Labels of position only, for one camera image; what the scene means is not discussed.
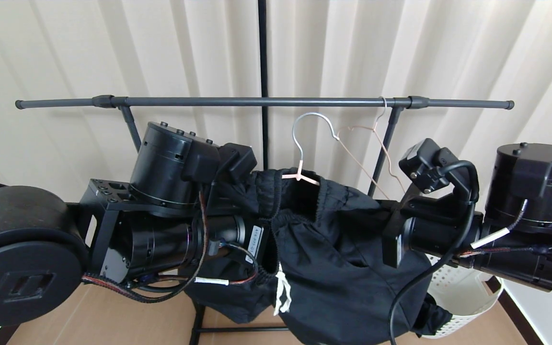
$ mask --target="rack leg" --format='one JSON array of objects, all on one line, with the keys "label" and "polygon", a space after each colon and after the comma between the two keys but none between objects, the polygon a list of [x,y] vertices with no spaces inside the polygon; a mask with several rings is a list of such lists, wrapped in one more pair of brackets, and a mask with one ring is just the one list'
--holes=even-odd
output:
[{"label": "rack leg", "polygon": [[[399,120],[399,114],[403,111],[403,107],[394,107],[391,110],[391,115],[389,115],[389,125],[385,131],[385,137],[383,138],[383,144],[385,148],[389,149],[389,144],[391,143],[391,138],[393,137],[393,131]],[[383,169],[383,163],[385,163],[385,151],[380,150],[379,159],[376,161],[376,168],[374,168],[374,175],[372,179],[374,181],[379,181],[380,171]],[[374,191],[376,190],[376,185],[370,183],[370,189],[368,190],[368,195],[374,197]]]},{"label": "rack leg", "polygon": [[199,343],[199,336],[202,328],[202,323],[204,322],[204,313],[206,312],[205,306],[193,301],[193,306],[195,306],[195,321],[193,322],[193,329],[191,330],[191,339],[189,345],[197,345]]}]

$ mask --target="white drawstring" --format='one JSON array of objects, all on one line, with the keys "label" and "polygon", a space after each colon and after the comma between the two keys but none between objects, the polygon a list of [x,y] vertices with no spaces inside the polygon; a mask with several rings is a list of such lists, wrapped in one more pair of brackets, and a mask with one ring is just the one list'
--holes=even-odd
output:
[{"label": "white drawstring", "polygon": [[[278,315],[279,312],[288,312],[289,307],[291,306],[291,285],[287,281],[287,276],[282,271],[282,265],[280,262],[278,263],[276,278],[278,278],[278,287],[276,288],[276,308],[274,308],[274,316]],[[287,299],[285,299],[285,303],[282,303],[280,300],[283,292],[287,297]]]}]

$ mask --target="robotic arm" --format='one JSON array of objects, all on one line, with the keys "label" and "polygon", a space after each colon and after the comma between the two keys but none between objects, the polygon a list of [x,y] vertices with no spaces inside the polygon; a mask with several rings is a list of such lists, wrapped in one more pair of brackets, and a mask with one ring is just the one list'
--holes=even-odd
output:
[{"label": "robotic arm", "polygon": [[[204,258],[226,256],[251,275],[261,262],[267,236],[260,221],[215,188],[239,183],[253,170],[250,147],[217,146],[164,122],[149,123],[144,140],[137,136],[134,143],[138,159],[129,183],[91,179],[79,203],[40,188],[0,185],[0,325],[46,314],[84,279],[153,303],[194,278],[165,271],[192,268],[196,274]],[[498,148],[486,216],[473,210],[474,165],[447,148],[425,139],[399,165],[413,184],[401,201],[377,201],[383,207],[370,219],[383,228],[385,264],[397,268],[405,251],[421,251],[552,290],[552,145]],[[453,192],[443,198],[421,196],[449,184]],[[167,293],[164,298],[131,295],[170,278],[184,282],[157,290]]]}]

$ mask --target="white plastic basket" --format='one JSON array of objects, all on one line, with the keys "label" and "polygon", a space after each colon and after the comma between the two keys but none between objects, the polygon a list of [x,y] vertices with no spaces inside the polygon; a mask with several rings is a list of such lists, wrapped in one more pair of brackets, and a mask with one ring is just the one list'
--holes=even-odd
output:
[{"label": "white plastic basket", "polygon": [[[427,257],[432,265],[438,261],[431,255]],[[498,277],[500,288],[491,293],[483,284],[489,278],[491,275],[487,273],[463,267],[444,266],[434,273],[427,292],[436,299],[436,304],[451,312],[453,318],[436,335],[423,337],[438,339],[447,336],[493,307],[504,290],[504,282]]]}]

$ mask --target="black motor housing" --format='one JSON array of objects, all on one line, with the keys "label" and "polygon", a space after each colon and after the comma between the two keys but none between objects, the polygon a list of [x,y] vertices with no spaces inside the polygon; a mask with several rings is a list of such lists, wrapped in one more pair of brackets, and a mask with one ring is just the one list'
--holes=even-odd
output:
[{"label": "black motor housing", "polygon": [[48,313],[81,283],[88,251],[72,212],[46,190],[0,188],[0,326]]}]

